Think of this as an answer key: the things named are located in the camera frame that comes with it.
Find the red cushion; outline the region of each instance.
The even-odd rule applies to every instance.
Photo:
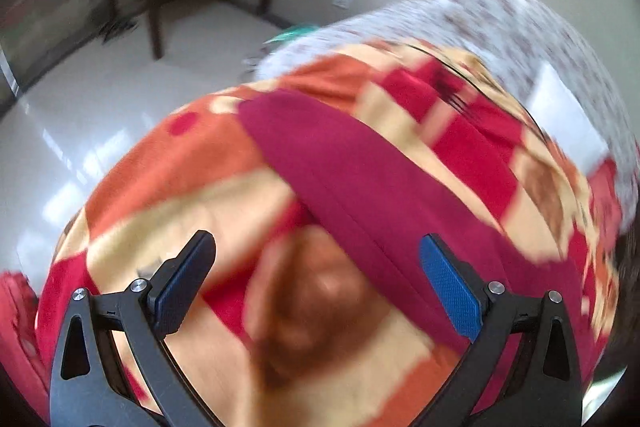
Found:
[[[49,421],[49,378],[34,332],[36,294],[21,273],[0,275],[0,363],[29,405]]]

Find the electrical outlet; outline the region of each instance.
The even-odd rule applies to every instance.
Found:
[[[351,7],[353,0],[333,0],[332,4],[343,10],[348,10]]]

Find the green object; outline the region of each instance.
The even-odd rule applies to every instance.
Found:
[[[264,44],[284,44],[285,42],[291,42],[307,35],[308,33],[316,31],[318,28],[319,26],[316,26],[315,24],[292,26],[279,35],[276,35],[274,38],[269,39]]]

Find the metal screw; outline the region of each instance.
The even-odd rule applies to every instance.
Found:
[[[549,298],[556,304],[562,302],[562,296],[560,295],[560,292],[557,292],[556,290],[551,290],[549,292]]]
[[[489,283],[489,291],[494,295],[502,295],[504,293],[504,284],[498,281]]]
[[[86,297],[86,288],[78,288],[74,291],[73,298],[74,301],[81,301]]]
[[[132,292],[135,292],[135,293],[142,292],[142,290],[146,288],[146,280],[136,279],[131,283],[130,288]]]

